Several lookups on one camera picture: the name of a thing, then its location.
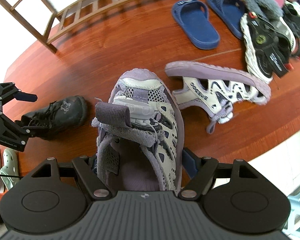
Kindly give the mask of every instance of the light blue plastic stool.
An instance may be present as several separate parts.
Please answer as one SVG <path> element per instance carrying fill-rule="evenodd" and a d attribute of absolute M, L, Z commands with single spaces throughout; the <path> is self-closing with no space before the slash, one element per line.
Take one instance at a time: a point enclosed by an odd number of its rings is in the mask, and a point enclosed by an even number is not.
<path fill-rule="evenodd" d="M 291 204 L 291 212 L 288 218 L 288 228 L 283 229 L 282 232 L 286 235 L 293 235 L 300 238 L 300 227 L 295 230 L 295 217 L 300 215 L 300 193 L 295 196 L 288 196 Z"/>

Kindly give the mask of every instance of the blue slipper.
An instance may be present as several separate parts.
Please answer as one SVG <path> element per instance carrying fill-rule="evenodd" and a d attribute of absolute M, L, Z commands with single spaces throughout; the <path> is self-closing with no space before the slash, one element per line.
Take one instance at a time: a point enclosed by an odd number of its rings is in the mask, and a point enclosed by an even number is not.
<path fill-rule="evenodd" d="M 218 46 L 220 36 L 209 22 L 208 7 L 203 2 L 181 0 L 173 5 L 171 12 L 175 21 L 196 47 L 214 49 Z"/>
<path fill-rule="evenodd" d="M 231 32 L 242 40 L 240 19 L 245 13 L 245 5 L 241 0 L 207 0 L 212 10 L 225 22 Z"/>

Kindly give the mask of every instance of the black and white sneaker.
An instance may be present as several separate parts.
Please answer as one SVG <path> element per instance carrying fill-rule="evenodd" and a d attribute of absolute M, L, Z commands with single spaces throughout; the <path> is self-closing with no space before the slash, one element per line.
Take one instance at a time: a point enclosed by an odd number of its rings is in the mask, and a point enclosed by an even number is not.
<path fill-rule="evenodd" d="M 83 97 L 67 97 L 55 101 L 49 106 L 29 112 L 21 117 L 21 121 L 15 121 L 24 129 L 34 127 L 46 128 L 37 129 L 36 137 L 52 139 L 52 137 L 70 127 L 80 126 L 87 117 L 87 104 Z"/>
<path fill-rule="evenodd" d="M 273 72 L 282 77 L 288 69 L 292 69 L 289 64 L 290 42 L 285 35 L 278 33 L 266 19 L 255 13 L 244 14 L 240 24 L 250 74 L 269 84 Z"/>
<path fill-rule="evenodd" d="M 293 57 L 300 59 L 300 15 L 295 10 L 292 4 L 286 3 L 283 8 L 283 20 L 292 30 L 297 42 L 297 51 L 292 54 Z"/>

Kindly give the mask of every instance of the wooden table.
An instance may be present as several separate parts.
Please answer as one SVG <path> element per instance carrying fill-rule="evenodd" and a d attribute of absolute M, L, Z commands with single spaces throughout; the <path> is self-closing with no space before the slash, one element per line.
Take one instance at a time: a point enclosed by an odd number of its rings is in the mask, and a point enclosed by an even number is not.
<path fill-rule="evenodd" d="M 133 68 L 155 72 L 170 88 L 181 89 L 180 79 L 164 72 L 168 62 L 196 60 L 246 70 L 245 47 L 211 10 L 210 21 L 221 41 L 213 50 L 196 48 L 171 16 L 178 0 L 142 0 L 102 15 L 55 42 L 52 54 L 35 42 L 8 69 L 5 82 L 15 82 L 24 92 L 38 96 L 35 103 L 11 101 L 3 108 L 12 120 L 71 95 L 89 102 L 85 125 L 59 134 L 54 141 L 29 139 L 19 154 L 19 169 L 25 175 L 47 157 L 67 162 L 80 155 L 96 153 L 97 129 L 93 119 L 95 97 L 107 101 L 120 75 Z M 215 132 L 205 131 L 207 114 L 199 107 L 182 111 L 185 147 L 198 156 L 213 156 L 231 163 L 263 154 L 300 130 L 300 62 L 291 60 L 295 70 L 282 79 L 274 77 L 272 98 L 265 106 L 250 102 L 234 104 L 234 118 L 217 124 Z"/>

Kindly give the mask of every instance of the gray ridged panel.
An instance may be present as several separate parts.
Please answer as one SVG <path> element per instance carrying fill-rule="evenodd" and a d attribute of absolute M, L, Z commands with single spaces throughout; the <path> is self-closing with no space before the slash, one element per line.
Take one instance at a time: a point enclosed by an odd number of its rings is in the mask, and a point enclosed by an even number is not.
<path fill-rule="evenodd" d="M 2 240 L 288 240 L 282 232 L 247 236 L 213 224 L 195 202 L 177 199 L 172 192 L 119 191 L 99 201 L 77 224 L 63 231 L 30 236 L 9 231 Z"/>

